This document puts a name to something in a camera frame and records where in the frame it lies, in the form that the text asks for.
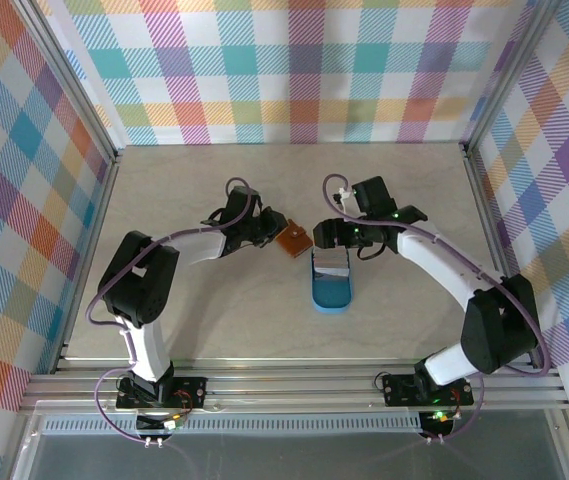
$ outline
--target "metal rail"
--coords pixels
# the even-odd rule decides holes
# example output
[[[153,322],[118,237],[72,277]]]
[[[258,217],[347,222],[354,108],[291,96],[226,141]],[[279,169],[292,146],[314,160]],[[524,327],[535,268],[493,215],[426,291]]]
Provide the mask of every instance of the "metal rail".
[[[412,360],[394,359],[210,359],[177,362],[176,375],[209,379],[204,411],[208,413],[345,413],[406,411],[389,408],[373,385],[380,372],[410,374]],[[95,382],[108,367],[126,365],[126,359],[73,360],[59,362],[55,375],[32,377],[22,401],[22,411],[33,411],[38,402],[93,408]],[[531,369],[526,362],[520,368]],[[478,381],[471,380],[474,389]],[[485,378],[483,408],[496,410],[562,409],[568,407],[566,392],[557,371],[542,378],[520,377],[500,370]],[[115,405],[116,378],[101,388],[103,402]],[[412,411],[428,411],[415,407]]]

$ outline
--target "beige floor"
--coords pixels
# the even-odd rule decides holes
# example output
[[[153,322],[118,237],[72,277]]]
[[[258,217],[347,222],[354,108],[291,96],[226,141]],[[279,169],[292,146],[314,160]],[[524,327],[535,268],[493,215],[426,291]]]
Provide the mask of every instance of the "beige floor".
[[[321,182],[331,172],[357,182],[384,177],[398,204],[414,204],[482,262],[486,241],[457,146],[270,145],[130,147],[125,151],[83,312],[124,234],[161,236],[193,227],[225,204],[226,180],[246,178],[265,205],[309,232],[330,218]],[[161,321],[173,358],[415,358],[456,342],[463,313],[419,268],[391,253],[353,264],[347,313],[322,315],[310,299],[309,252],[293,260],[273,243],[203,262],[175,278]],[[103,304],[96,317],[108,318]],[[124,356],[122,338],[79,316],[71,356]]]

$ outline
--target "plaid wall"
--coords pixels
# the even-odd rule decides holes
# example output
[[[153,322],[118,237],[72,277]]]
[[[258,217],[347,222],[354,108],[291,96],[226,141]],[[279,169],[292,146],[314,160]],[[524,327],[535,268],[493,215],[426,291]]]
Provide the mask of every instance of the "plaid wall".
[[[106,161],[9,0],[0,0],[0,466],[61,324]]]
[[[509,262],[533,282],[569,394],[569,1],[480,148]]]
[[[536,3],[47,1],[107,128],[138,145],[459,140]]]

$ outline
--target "enclosure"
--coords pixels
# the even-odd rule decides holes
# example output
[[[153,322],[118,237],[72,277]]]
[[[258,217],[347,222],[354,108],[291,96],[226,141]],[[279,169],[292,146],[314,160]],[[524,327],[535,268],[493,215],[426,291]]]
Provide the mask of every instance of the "enclosure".
[[[548,375],[471,378],[472,428],[422,445],[433,408],[388,407],[375,380],[460,341],[446,286],[351,250],[352,302],[327,315],[311,250],[248,244],[179,268],[159,320],[203,408],[162,451],[115,435],[93,392],[129,352],[85,312],[124,236],[202,228],[241,177],[313,238],[333,173],[381,176],[527,278]],[[118,377],[100,404],[135,431]],[[0,0],[0,478],[148,471],[569,478],[569,0]]]

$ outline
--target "aluminum frame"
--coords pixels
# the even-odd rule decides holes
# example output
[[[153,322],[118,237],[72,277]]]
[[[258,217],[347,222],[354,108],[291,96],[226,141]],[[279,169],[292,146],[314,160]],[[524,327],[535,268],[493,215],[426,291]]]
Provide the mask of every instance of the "aluminum frame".
[[[53,344],[53,352],[55,353],[51,355],[51,359],[47,368],[48,373],[55,373],[57,369],[57,362],[63,355],[66,354],[68,342],[71,340],[73,328],[75,327],[75,321],[77,319],[77,315],[80,310],[80,304],[82,302],[82,294],[84,293],[88,275],[91,270],[91,264],[93,263],[95,250],[97,249],[97,242],[99,240],[100,233],[102,232],[102,227],[104,226],[106,210],[108,209],[108,204],[111,200],[111,195],[113,194],[113,188],[115,186],[117,174],[119,173],[119,168],[120,165],[117,162],[111,162],[107,167],[107,172],[104,177],[104,187],[102,188],[102,193],[100,194],[98,201],[95,218],[93,218],[90,228],[91,235],[88,239],[88,243],[86,244],[84,255],[82,255],[78,278],[73,286],[71,304],[63,320],[63,328],[61,329],[58,337]]]
[[[562,0],[540,0],[537,2],[535,10],[525,27],[524,35],[513,49],[514,54],[502,70],[495,90],[477,119],[475,128],[467,143],[468,151],[473,151],[480,145],[482,139],[495,122],[504,102],[506,102],[513,86],[519,80],[522,71],[531,59],[535,47],[537,47],[546,28],[551,23],[560,3],[562,3]]]
[[[346,413],[429,411],[428,407],[386,407],[381,392],[373,386],[380,372],[411,374],[417,360],[397,359],[199,359],[175,362],[175,374],[209,379],[203,411],[209,413]],[[38,402],[93,401],[95,382],[101,373],[127,364],[127,359],[60,361],[55,375],[32,377],[21,411],[33,411]],[[517,365],[533,370],[525,361]],[[103,403],[114,411],[116,378],[101,388]],[[509,370],[485,378],[483,408],[563,409],[568,398],[559,374],[520,377]],[[477,389],[477,380],[471,385]]]
[[[91,133],[100,153],[104,157],[116,161],[118,149],[100,120],[93,103],[84,91],[82,83],[77,78],[39,5],[35,0],[13,0],[13,4],[42,51],[46,63],[68,95],[89,133]]]

